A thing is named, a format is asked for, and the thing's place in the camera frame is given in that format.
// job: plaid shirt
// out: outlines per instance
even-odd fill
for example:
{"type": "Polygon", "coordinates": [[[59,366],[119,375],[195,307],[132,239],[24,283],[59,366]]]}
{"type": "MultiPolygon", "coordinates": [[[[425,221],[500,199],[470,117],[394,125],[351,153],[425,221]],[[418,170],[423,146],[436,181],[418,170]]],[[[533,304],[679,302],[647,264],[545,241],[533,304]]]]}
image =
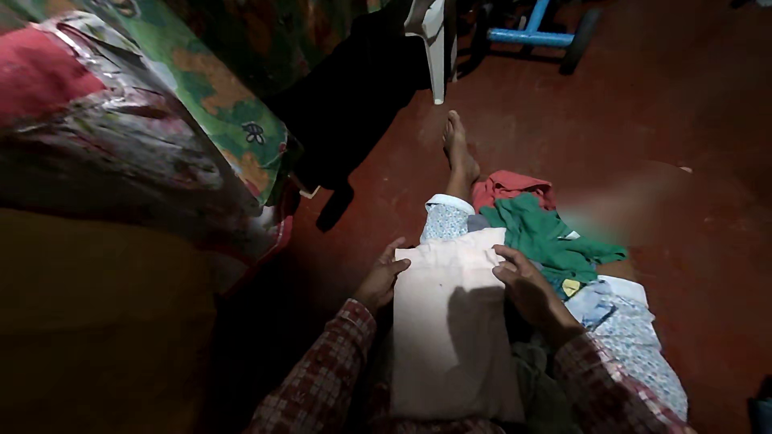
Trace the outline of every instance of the plaid shirt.
{"type": "MultiPolygon", "coordinates": [[[[281,386],[258,405],[246,432],[339,432],[374,335],[372,315],[349,299],[281,386]]],[[[587,433],[692,431],[648,388],[627,375],[590,333],[576,337],[555,354],[555,374],[587,433]]],[[[386,397],[371,418],[375,432],[502,432],[481,418],[390,419],[388,389],[379,385],[374,394],[386,397]]]]}

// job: red floor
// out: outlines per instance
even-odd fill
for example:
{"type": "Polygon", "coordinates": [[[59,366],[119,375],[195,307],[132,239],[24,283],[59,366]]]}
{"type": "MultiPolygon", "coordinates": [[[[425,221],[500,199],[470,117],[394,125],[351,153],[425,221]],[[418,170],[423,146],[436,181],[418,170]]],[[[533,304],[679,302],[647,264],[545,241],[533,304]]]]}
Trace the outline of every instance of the red floor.
{"type": "Polygon", "coordinates": [[[307,270],[320,316],[340,306],[388,242],[418,243],[424,201],[449,172],[440,140],[447,110],[461,114],[483,173],[570,182],[566,168],[598,155],[689,166],[707,210],[686,241],[633,249],[632,259],[689,395],[689,421],[698,432],[748,432],[745,400],[772,373],[772,8],[728,3],[606,3],[573,76],[488,57],[449,83],[444,105],[416,93],[351,175],[354,201],[332,230],[315,226],[329,192],[300,204],[286,255],[307,270]]]}

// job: blue metal frame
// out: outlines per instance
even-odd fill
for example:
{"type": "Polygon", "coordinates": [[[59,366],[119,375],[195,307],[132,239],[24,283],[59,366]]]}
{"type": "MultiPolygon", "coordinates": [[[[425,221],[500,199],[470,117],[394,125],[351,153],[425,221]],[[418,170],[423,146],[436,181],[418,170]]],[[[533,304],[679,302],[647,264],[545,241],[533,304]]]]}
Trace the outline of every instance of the blue metal frame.
{"type": "Polygon", "coordinates": [[[509,42],[532,46],[553,46],[565,48],[574,41],[570,33],[539,32],[539,25],[544,18],[544,12],[550,0],[537,0],[525,30],[490,29],[488,40],[492,42],[509,42]]]}

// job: green cloth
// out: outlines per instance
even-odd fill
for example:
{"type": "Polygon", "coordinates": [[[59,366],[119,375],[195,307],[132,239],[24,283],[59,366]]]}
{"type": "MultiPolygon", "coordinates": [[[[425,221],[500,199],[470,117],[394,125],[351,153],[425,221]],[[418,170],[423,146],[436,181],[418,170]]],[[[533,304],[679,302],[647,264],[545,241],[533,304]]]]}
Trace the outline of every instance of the green cloth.
{"type": "Polygon", "coordinates": [[[582,283],[598,277],[592,264],[609,263],[628,257],[622,246],[593,241],[586,236],[558,239],[572,231],[556,211],[539,207],[538,199],[523,193],[512,199],[497,199],[495,208],[486,206],[480,214],[494,228],[506,228],[505,244],[541,263],[548,280],[573,279],[582,283]]]}

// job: human hand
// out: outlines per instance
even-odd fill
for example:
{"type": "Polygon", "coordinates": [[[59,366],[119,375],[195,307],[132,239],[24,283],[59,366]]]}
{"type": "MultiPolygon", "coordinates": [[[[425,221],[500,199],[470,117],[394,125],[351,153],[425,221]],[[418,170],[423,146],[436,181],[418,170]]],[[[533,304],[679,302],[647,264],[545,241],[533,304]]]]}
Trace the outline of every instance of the human hand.
{"type": "Polygon", "coordinates": [[[375,261],[372,270],[354,293],[353,298],[362,303],[373,316],[394,297],[397,275],[410,266],[409,259],[394,260],[394,251],[404,242],[405,238],[401,236],[386,246],[386,250],[375,261]]]}
{"type": "Polygon", "coordinates": [[[522,252],[500,244],[493,250],[506,259],[493,267],[493,275],[504,283],[506,295],[523,319],[533,325],[555,351],[585,332],[547,279],[522,252]]]}

